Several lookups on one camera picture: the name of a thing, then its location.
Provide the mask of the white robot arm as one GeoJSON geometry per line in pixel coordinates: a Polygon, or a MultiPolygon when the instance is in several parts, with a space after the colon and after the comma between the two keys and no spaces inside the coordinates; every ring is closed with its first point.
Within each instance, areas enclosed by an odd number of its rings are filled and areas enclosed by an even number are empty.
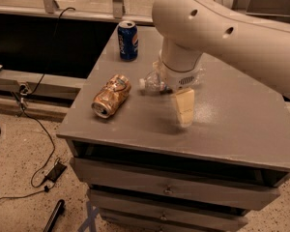
{"type": "Polygon", "coordinates": [[[156,0],[152,20],[163,36],[157,71],[174,92],[182,127],[192,124],[191,86],[206,53],[290,100],[290,24],[240,14],[233,0],[156,0]]]}

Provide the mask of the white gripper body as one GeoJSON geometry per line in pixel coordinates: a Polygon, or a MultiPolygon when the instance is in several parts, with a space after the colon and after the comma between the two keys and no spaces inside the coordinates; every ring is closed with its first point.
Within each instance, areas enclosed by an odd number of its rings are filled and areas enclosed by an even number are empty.
{"type": "Polygon", "coordinates": [[[191,71],[179,72],[168,68],[164,63],[160,65],[159,75],[161,80],[172,90],[178,91],[190,87],[197,79],[198,68],[191,71]]]}

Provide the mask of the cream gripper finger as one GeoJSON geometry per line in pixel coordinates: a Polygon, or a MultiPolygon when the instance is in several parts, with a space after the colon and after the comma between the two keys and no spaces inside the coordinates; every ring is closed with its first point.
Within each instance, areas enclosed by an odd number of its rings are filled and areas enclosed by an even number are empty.
{"type": "Polygon", "coordinates": [[[155,71],[158,79],[161,79],[161,74],[160,74],[161,66],[162,66],[161,52],[159,52],[158,60],[153,63],[153,70],[155,71]]]}
{"type": "Polygon", "coordinates": [[[194,118],[194,90],[186,88],[171,95],[177,119],[182,128],[189,127],[194,118]]]}

